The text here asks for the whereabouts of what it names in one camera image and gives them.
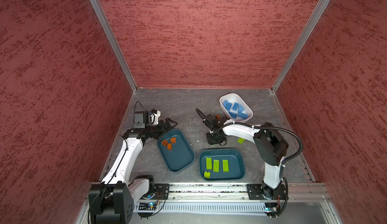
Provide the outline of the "blue slope brick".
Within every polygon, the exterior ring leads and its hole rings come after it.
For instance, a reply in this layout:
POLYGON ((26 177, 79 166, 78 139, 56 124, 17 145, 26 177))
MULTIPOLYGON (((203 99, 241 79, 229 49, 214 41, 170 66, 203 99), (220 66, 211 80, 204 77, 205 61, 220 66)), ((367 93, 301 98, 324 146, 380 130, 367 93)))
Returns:
POLYGON ((246 108, 241 104, 239 104, 238 113, 246 113, 246 108))

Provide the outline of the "green long brick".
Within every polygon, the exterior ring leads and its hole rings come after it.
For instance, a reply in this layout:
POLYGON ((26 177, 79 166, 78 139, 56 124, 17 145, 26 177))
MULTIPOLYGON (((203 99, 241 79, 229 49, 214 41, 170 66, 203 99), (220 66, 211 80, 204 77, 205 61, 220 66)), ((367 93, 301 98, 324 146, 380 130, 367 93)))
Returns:
POLYGON ((229 162, 228 160, 222 160, 222 171, 229 172, 229 162))
POLYGON ((213 161, 213 172, 218 173, 220 171, 220 161, 214 160, 213 161))
POLYGON ((237 142, 238 142, 239 144, 243 144, 245 141, 246 141, 246 140, 245 140, 244 138, 238 138, 238 139, 237 139, 237 142))
POLYGON ((213 168, 212 166, 212 158, 206 158, 206 169, 211 170, 213 168))

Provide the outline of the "green long brick top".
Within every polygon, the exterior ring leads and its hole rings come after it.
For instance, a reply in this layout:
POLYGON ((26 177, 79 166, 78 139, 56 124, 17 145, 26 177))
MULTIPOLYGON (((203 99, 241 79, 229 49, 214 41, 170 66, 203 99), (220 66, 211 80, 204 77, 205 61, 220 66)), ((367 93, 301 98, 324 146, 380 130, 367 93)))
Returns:
POLYGON ((229 172, 229 162, 228 160, 222 160, 222 171, 229 172))

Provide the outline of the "green small brick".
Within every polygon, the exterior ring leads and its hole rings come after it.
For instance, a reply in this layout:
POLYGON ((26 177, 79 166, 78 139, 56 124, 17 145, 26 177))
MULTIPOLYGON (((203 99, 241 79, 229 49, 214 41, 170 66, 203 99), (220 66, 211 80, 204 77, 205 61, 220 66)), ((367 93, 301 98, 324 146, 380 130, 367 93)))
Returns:
POLYGON ((208 172, 208 171, 205 171, 204 172, 204 178, 210 178, 211 177, 211 173, 208 172))

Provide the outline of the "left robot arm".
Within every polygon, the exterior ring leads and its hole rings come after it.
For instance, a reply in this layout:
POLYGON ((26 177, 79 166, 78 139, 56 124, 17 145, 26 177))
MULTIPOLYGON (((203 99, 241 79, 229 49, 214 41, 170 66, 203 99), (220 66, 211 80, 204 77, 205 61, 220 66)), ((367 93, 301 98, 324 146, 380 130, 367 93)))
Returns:
POLYGON ((101 183, 92 184, 89 193, 89 224, 128 224, 133 217, 135 204, 145 194, 155 192, 154 178, 142 175, 130 182, 135 161, 147 139, 159 139, 174 129, 178 123, 169 118, 158 124, 139 128, 138 124, 123 135, 122 148, 111 170, 101 183))

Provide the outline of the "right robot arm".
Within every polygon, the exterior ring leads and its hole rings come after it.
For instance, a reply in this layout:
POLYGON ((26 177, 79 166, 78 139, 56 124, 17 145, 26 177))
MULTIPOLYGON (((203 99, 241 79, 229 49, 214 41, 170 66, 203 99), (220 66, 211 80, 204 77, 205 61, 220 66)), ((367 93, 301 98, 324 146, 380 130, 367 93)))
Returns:
POLYGON ((263 125, 252 125, 235 122, 228 118, 219 120, 211 115, 205 117, 203 123, 209 129, 206 134, 208 144, 221 144, 226 141, 227 136, 236 136, 254 143, 259 156, 265 163, 261 185, 262 195, 265 199, 275 199, 280 196, 285 164, 298 156, 303 148, 302 141, 296 134, 269 122, 263 125), (293 136, 299 143, 297 152, 288 157, 286 155, 289 143, 281 134, 282 132, 293 136))

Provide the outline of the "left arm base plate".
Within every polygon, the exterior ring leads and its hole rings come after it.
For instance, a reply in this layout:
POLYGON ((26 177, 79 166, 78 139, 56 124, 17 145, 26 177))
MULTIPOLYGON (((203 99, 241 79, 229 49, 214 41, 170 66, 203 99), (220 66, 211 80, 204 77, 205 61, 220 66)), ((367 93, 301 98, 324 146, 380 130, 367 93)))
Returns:
POLYGON ((139 200, 167 200, 169 196, 170 184, 156 183, 155 190, 143 195, 139 200))

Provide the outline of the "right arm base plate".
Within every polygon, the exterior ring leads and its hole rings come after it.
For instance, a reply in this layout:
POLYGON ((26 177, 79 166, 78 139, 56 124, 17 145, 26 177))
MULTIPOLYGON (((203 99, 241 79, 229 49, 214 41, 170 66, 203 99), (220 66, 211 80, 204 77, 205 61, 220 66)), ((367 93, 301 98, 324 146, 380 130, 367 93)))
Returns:
POLYGON ((286 186, 280 184, 276 189, 272 189, 266 184, 247 184, 247 194, 249 200, 286 200, 286 186))

